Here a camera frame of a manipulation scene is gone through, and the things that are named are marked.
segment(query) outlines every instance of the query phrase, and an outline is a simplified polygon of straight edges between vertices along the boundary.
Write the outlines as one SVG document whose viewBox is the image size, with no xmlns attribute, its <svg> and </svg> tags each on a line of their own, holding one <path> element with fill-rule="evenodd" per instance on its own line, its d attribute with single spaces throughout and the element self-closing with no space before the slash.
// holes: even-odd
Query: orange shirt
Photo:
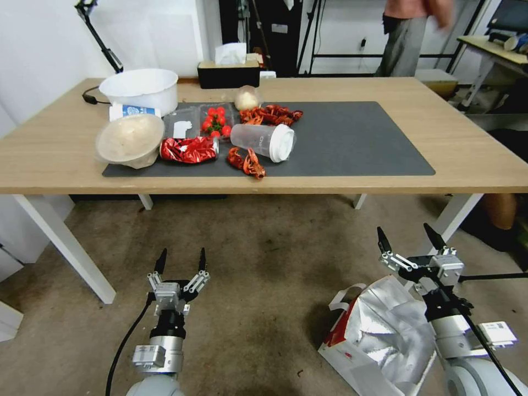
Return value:
<svg viewBox="0 0 528 396">
<path fill-rule="evenodd" d="M 438 27 L 451 26 L 453 0 L 387 0 L 384 14 L 398 19 L 411 19 L 434 15 Z"/>
<path fill-rule="evenodd" d="M 398 19 L 426 17 L 428 0 L 387 0 L 385 15 Z"/>
</svg>

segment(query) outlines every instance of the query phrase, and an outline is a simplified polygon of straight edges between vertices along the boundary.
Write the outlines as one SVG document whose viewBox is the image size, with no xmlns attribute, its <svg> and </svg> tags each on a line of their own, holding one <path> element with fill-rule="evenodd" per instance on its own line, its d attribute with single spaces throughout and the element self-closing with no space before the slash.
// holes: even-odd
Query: white plastic bowl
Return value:
<svg viewBox="0 0 528 396">
<path fill-rule="evenodd" d="M 118 118 L 99 132 L 96 155 L 102 162 L 145 168 L 156 160 L 164 132 L 165 123 L 152 114 Z"/>
<path fill-rule="evenodd" d="M 161 116 L 178 106 L 178 75 L 164 69 L 124 71 L 99 86 L 110 103 L 158 108 Z"/>
</svg>

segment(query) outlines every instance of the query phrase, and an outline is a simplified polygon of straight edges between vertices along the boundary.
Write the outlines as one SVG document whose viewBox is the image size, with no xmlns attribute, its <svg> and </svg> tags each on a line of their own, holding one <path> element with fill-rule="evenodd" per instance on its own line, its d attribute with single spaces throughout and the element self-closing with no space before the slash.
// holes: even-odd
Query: clear plastic cup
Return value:
<svg viewBox="0 0 528 396">
<path fill-rule="evenodd" d="M 231 143 L 243 149 L 253 149 L 273 162 L 288 159 L 295 142 L 295 132 L 287 125 L 277 126 L 237 124 L 231 130 Z"/>
</svg>

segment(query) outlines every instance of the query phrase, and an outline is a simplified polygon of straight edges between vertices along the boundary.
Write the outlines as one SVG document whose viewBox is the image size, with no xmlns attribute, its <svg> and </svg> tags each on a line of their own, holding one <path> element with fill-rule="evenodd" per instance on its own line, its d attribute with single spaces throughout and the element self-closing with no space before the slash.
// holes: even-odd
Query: tissue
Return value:
<svg viewBox="0 0 528 396">
<path fill-rule="evenodd" d="M 246 63 L 246 43 L 229 43 L 216 47 L 214 62 L 217 65 Z"/>
</svg>

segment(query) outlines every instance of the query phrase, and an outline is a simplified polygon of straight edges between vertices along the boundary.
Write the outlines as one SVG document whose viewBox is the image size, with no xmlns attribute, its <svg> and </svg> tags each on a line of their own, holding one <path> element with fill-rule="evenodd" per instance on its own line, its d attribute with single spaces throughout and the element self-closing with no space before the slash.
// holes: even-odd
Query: desk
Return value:
<svg viewBox="0 0 528 396">
<path fill-rule="evenodd" d="M 471 101 L 480 89 L 495 63 L 528 76 L 528 58 L 526 55 L 506 51 L 502 45 L 488 41 L 489 36 L 461 36 L 457 40 L 466 44 L 469 49 L 482 56 L 482 64 L 475 82 L 471 85 L 466 97 L 459 105 L 459 110 L 467 110 Z"/>
<path fill-rule="evenodd" d="M 447 240 L 482 193 L 528 192 L 528 165 L 414 78 L 263 80 L 266 101 L 377 101 L 435 169 L 433 176 L 105 178 L 94 141 L 108 107 L 84 103 L 86 80 L 0 140 L 0 194 L 16 199 L 105 303 L 115 291 L 42 194 L 455 195 L 434 226 Z M 188 102 L 232 100 L 234 90 L 178 84 Z M 426 243 L 420 252 L 431 251 Z"/>
</svg>

